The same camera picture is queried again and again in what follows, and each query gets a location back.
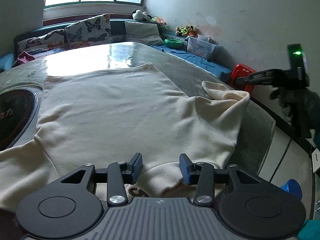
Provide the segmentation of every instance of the pink cloth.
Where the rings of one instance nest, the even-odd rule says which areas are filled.
[[[27,62],[34,60],[34,59],[35,59],[34,56],[32,56],[24,51],[17,57],[17,60],[13,63],[12,67],[19,66],[23,63],[27,63]]]

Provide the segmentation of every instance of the cushion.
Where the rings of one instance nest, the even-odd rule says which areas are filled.
[[[65,32],[71,49],[112,43],[108,13],[68,25]]]
[[[146,45],[164,45],[159,36],[158,26],[150,23],[125,22],[125,37],[127,41]]]
[[[34,57],[35,59],[37,59],[37,58],[49,56],[49,55],[56,54],[63,51],[66,51],[66,50],[64,48],[56,48],[56,49],[49,50],[47,52],[37,53],[36,55],[34,55]]]
[[[18,42],[18,54],[23,51],[30,55],[47,52],[56,48],[63,48],[64,30],[55,30],[39,37],[33,37]]]

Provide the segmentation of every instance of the black circular disc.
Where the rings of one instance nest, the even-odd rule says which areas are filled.
[[[26,89],[0,95],[0,151],[9,147],[28,125],[36,107],[36,97]]]
[[[219,216],[249,239],[284,239],[299,231],[306,211],[300,200],[285,192],[231,192],[222,199]]]
[[[270,197],[254,197],[247,201],[247,210],[256,217],[272,218],[281,214],[283,205]]]
[[[70,215],[76,208],[76,203],[67,197],[50,197],[38,206],[39,212],[49,218],[62,218]]]
[[[101,201],[79,184],[54,181],[26,196],[16,217],[26,233],[41,239],[69,239],[91,228],[102,216]]]

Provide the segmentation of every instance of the window frame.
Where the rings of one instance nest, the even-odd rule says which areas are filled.
[[[58,3],[58,4],[47,5],[47,6],[44,5],[44,9],[58,7],[58,6],[65,6],[65,5],[92,4],[92,3],[128,4],[128,5],[143,6],[144,0],[141,0],[141,3],[121,2],[121,1],[117,1],[117,0],[113,0],[113,1],[83,1],[83,2],[81,2],[81,0],[79,0],[77,2]]]

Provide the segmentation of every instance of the red plastic stool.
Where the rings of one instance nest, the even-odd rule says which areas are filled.
[[[247,91],[251,94],[253,91],[254,85],[238,86],[235,84],[235,79],[238,77],[247,77],[249,74],[254,73],[254,72],[256,72],[254,69],[246,66],[245,64],[238,64],[233,69],[227,84],[230,87],[233,87],[238,90]]]

